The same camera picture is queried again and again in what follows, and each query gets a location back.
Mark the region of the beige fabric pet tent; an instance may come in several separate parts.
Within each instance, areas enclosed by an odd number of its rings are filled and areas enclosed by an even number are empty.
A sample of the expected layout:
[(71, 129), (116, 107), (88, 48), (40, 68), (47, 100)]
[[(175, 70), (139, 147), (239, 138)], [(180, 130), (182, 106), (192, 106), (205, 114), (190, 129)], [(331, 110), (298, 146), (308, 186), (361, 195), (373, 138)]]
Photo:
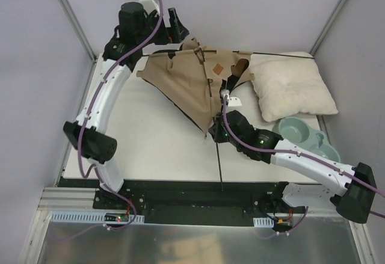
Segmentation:
[[(143, 70), (137, 76), (156, 87), (173, 102), (204, 134), (212, 125), (208, 84), (198, 52), (200, 42), (196, 38), (181, 45), (175, 54), (151, 54)], [(228, 51), (201, 45), (206, 60), (206, 73), (212, 79), (212, 97), (215, 116), (221, 112), (222, 89), (232, 91), (253, 80), (249, 70), (251, 52)]]

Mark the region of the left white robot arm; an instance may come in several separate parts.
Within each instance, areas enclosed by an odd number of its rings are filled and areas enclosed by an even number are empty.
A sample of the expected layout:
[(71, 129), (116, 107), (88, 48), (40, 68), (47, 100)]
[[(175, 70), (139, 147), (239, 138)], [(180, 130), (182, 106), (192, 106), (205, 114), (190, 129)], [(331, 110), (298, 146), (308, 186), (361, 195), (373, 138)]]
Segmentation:
[(106, 134), (112, 108), (120, 90), (143, 56), (143, 48), (150, 44), (181, 43), (189, 34), (180, 21), (175, 8), (168, 9), (169, 26), (155, 6), (145, 8), (143, 3), (124, 3), (119, 11), (119, 23), (105, 45), (97, 84), (81, 113), (73, 122), (64, 123), (63, 131), (77, 151), (81, 177), (87, 178), (90, 170), (83, 169), (82, 161), (90, 163), (100, 186), (108, 191), (106, 202), (113, 209), (126, 205), (127, 195), (121, 191), (124, 180), (113, 159), (117, 140)]

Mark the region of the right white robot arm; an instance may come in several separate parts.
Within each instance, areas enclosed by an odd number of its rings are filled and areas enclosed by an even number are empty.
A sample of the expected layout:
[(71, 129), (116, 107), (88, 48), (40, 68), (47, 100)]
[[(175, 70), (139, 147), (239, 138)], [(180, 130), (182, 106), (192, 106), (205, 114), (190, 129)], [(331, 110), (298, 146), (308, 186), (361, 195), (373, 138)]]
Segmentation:
[(377, 189), (372, 168), (335, 162), (302, 149), (281, 135), (256, 129), (238, 111), (219, 115), (209, 128), (216, 143), (231, 143), (254, 161), (262, 161), (300, 173), (320, 187), (289, 182), (277, 184), (271, 207), (285, 212), (290, 207), (321, 206), (355, 223), (365, 224), (371, 214)]

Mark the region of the green double pet bowl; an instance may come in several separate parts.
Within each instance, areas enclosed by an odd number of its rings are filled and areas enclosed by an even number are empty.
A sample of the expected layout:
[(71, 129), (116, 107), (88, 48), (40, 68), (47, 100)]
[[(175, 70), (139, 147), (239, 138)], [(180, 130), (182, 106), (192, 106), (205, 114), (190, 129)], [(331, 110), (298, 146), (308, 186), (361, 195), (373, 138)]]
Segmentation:
[(330, 144), (326, 134), (310, 127), (298, 117), (286, 117), (278, 121), (273, 132), (296, 144), (304, 150), (322, 156), (331, 161), (340, 162), (340, 155)]

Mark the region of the cream white pillow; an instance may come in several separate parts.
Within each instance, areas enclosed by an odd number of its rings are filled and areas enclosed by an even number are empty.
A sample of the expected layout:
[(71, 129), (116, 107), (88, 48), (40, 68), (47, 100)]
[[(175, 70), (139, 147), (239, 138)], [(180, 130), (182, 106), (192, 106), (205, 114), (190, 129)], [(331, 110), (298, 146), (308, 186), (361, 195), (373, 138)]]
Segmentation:
[(295, 59), (254, 62), (252, 82), (262, 118), (267, 122), (298, 113), (335, 115), (336, 104), (314, 60)]

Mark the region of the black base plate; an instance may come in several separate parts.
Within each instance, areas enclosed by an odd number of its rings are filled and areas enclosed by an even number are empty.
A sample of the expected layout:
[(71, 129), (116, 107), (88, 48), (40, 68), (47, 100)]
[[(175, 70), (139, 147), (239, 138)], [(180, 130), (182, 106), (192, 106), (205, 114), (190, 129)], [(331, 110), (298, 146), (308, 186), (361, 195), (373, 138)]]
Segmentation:
[(61, 178), (58, 186), (94, 188), (94, 209), (137, 213), (147, 224), (250, 227), (268, 214), (293, 218), (304, 212), (272, 197), (276, 183), (125, 180), (118, 195), (94, 179)]

